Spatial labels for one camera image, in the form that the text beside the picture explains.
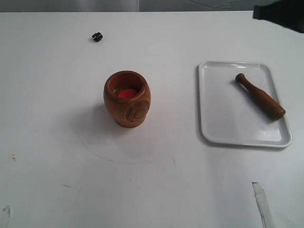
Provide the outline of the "clear tape strip left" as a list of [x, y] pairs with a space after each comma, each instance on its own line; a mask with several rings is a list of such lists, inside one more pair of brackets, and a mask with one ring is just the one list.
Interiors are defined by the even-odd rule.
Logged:
[[8, 228], [11, 218], [11, 208], [6, 206], [0, 213], [0, 228]]

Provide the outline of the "wooden mortar cup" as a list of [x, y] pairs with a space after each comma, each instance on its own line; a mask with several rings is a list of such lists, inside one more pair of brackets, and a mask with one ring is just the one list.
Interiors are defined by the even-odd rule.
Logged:
[[[118, 98], [114, 89], [133, 88], [138, 94], [130, 99]], [[112, 74], [104, 85], [104, 104], [111, 117], [122, 127], [134, 128], [142, 124], [151, 105], [151, 92], [145, 78], [134, 71]]]

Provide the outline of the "clear tape strip right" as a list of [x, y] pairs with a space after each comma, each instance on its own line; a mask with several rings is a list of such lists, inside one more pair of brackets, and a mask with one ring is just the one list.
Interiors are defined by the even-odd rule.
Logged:
[[263, 228], [275, 228], [272, 213], [267, 202], [266, 193], [258, 182], [252, 182], [256, 204], [261, 216]]

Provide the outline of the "white rectangular plastic tray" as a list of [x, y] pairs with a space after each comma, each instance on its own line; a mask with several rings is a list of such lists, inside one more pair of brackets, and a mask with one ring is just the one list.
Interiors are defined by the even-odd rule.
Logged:
[[197, 74], [202, 135], [216, 145], [286, 148], [293, 140], [287, 117], [272, 121], [266, 116], [247, 90], [236, 82], [239, 73], [280, 101], [268, 66], [250, 62], [202, 62]]

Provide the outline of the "dark wooden pestle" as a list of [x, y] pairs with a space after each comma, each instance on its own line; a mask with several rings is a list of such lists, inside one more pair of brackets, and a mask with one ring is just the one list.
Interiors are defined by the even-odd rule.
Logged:
[[250, 83], [243, 73], [236, 75], [235, 80], [247, 90], [247, 93], [253, 99], [255, 104], [270, 119], [279, 120], [285, 115], [285, 109], [264, 90]]

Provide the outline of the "clear tape strip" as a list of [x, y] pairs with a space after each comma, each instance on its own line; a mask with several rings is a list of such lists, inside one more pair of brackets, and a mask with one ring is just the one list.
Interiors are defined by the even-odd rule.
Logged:
[[0, 228], [8, 228], [11, 218], [11, 208], [6, 206], [0, 213]]
[[266, 193], [258, 182], [252, 182], [256, 204], [261, 216], [263, 228], [275, 228], [272, 213], [267, 202]]

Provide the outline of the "red object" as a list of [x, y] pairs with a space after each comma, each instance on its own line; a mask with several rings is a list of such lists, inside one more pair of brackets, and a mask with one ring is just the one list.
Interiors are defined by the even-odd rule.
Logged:
[[128, 89], [122, 90], [118, 94], [118, 98], [121, 98], [121, 99], [130, 99], [130, 98], [136, 96], [137, 94], [138, 94], [138, 91], [136, 89], [128, 88]]

